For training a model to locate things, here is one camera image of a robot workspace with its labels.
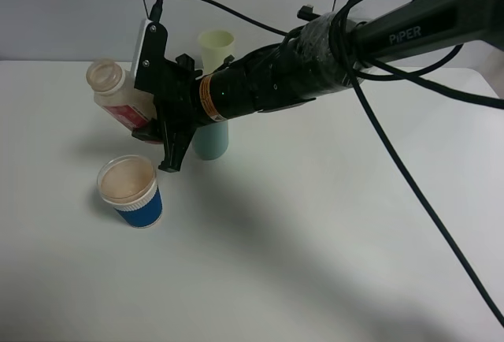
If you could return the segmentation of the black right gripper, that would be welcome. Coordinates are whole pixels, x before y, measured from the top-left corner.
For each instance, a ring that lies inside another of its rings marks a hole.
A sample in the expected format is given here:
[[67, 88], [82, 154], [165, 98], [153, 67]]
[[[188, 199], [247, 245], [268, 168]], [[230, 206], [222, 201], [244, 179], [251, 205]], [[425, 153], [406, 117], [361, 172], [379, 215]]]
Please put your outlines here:
[[174, 61], [155, 57], [154, 105], [157, 117], [134, 128], [132, 137], [151, 144], [162, 144], [164, 158], [158, 168], [167, 173], [180, 171], [184, 156], [195, 133], [195, 112], [191, 91], [202, 70], [186, 54]]

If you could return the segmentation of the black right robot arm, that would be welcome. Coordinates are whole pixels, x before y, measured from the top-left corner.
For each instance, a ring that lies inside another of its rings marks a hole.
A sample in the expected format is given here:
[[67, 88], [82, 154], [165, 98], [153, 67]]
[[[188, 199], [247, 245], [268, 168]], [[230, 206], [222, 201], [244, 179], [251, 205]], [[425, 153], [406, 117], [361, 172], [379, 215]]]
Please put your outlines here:
[[443, 48], [457, 54], [475, 40], [503, 47], [503, 0], [349, 0], [334, 13], [300, 9], [304, 25], [283, 32], [280, 43], [226, 58], [203, 74], [187, 55], [165, 58], [162, 9], [157, 0], [132, 63], [134, 86], [153, 96], [156, 114], [132, 135], [163, 144], [166, 172], [180, 170], [203, 126], [303, 105], [354, 87], [373, 66], [383, 70], [383, 81], [423, 84], [423, 71], [399, 72], [391, 62]]

